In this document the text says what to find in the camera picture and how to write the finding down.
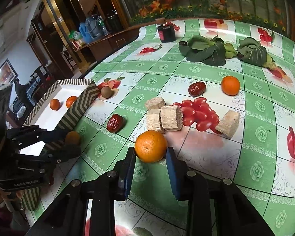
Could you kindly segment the person's left hand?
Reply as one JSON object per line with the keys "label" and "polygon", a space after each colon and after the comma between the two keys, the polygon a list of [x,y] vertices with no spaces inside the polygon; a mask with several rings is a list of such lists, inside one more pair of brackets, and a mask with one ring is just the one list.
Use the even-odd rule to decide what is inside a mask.
{"label": "person's left hand", "polygon": [[0,203],[2,203],[4,200],[6,200],[6,201],[17,201],[19,199],[22,199],[24,193],[25,193],[24,190],[17,191],[15,193],[16,197],[12,199],[11,197],[8,197],[10,195],[10,192],[4,192],[0,188]]}

